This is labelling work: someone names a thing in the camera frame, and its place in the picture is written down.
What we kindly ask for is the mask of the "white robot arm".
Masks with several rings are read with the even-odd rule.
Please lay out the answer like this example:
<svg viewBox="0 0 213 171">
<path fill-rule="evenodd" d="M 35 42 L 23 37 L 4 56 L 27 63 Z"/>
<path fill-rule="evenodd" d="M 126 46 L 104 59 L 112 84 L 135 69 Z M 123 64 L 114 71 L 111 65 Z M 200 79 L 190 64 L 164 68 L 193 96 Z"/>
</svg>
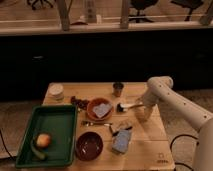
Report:
<svg viewBox="0 0 213 171">
<path fill-rule="evenodd" d="M 170 76 L 151 77 L 146 84 L 147 89 L 140 97 L 142 105 L 151 109 L 161 99 L 179 111 L 198 132 L 193 171 L 213 171 L 213 113 L 173 91 Z"/>
</svg>

